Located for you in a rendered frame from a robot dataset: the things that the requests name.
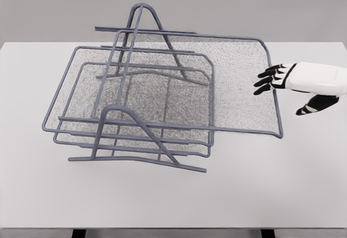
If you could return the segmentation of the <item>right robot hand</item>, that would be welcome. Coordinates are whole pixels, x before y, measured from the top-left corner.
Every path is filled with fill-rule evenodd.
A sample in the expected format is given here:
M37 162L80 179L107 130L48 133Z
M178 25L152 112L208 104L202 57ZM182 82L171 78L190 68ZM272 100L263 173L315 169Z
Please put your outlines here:
M323 111L340 98L342 67L320 63L297 62L279 64L265 69L258 75L260 81L254 84L260 95L273 89L290 89L295 92L313 93L314 96L296 111L297 116Z

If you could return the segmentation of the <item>large grey mesh tray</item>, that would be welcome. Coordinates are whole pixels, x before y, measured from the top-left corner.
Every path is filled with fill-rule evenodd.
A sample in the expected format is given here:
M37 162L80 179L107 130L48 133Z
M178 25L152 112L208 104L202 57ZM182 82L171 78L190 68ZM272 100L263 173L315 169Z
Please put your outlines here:
M132 30L118 29L110 50L128 52ZM213 137L216 131L283 137L276 93L253 94L257 72L271 64L268 49L261 40L139 29L133 51L136 50L193 53L210 62L213 71L210 130Z

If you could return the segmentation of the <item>small grey mesh tray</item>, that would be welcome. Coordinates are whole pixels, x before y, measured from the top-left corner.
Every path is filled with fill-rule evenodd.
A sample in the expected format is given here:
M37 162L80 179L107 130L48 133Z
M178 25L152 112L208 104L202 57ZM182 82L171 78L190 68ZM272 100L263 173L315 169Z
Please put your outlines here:
M67 75L48 123L56 140L92 148L102 109L114 104L125 66L84 62ZM128 67L120 104L133 110L173 154L206 157L213 143L211 73L201 68L146 65ZM107 115L101 153L160 153L158 146L131 118Z

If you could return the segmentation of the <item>medium grey mesh tray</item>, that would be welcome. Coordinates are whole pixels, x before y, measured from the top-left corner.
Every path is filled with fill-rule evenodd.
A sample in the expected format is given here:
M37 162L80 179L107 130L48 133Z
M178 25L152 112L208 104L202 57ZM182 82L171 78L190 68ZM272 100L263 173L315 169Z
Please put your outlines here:
M60 143L92 144L102 109L118 104L126 110L108 113L103 145L115 136L124 145L144 135L128 111L158 137L205 141L213 124L212 86L212 66L201 55L79 47L43 128Z

